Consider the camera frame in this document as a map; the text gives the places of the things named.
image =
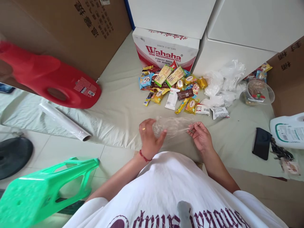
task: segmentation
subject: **clear plastic bowl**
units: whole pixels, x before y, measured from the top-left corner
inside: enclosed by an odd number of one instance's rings
[[[251,80],[248,82],[244,92],[247,105],[269,105],[275,100],[275,93],[265,82]]]

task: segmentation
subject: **white t-shirt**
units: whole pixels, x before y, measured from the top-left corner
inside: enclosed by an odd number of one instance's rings
[[[108,202],[85,203],[64,228],[287,227],[256,197],[231,194],[194,162],[162,152]]]

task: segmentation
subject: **green plastic stool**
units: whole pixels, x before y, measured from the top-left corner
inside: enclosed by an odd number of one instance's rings
[[[65,170],[55,172],[66,165]],[[30,227],[91,193],[86,187],[90,173],[99,165],[97,158],[79,161],[70,158],[58,165],[12,181],[0,200],[0,227]],[[66,183],[83,175],[78,193],[56,202],[59,190]]]

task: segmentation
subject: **red plastic bottle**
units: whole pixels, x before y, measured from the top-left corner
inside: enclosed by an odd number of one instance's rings
[[[19,83],[56,104],[88,109],[101,95],[93,79],[52,56],[35,55],[10,42],[0,41],[0,59],[12,66]],[[65,99],[54,97],[50,89],[60,91]]]

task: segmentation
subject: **wahaha logo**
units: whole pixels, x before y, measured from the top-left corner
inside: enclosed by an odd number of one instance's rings
[[[164,58],[164,59],[175,60],[177,62],[181,61],[181,57],[180,56],[176,56],[173,53],[171,53],[171,54],[164,53],[162,50],[159,52],[159,51],[156,50],[155,47],[150,47],[150,46],[146,46],[146,47],[147,47],[147,50],[149,52],[149,55],[161,57],[161,58]]]

